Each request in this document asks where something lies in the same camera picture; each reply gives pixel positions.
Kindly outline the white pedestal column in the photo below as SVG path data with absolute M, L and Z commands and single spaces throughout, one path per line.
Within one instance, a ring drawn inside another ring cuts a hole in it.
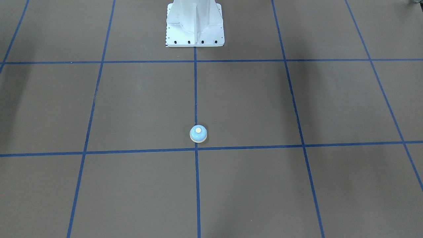
M 222 6 L 214 0 L 174 0 L 167 5 L 166 47 L 222 47 Z

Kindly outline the light blue call bell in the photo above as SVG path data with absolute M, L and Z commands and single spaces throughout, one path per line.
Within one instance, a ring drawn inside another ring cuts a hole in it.
M 195 125 L 189 131 L 190 139 L 195 143 L 202 143 L 207 139 L 207 129 L 202 125 Z

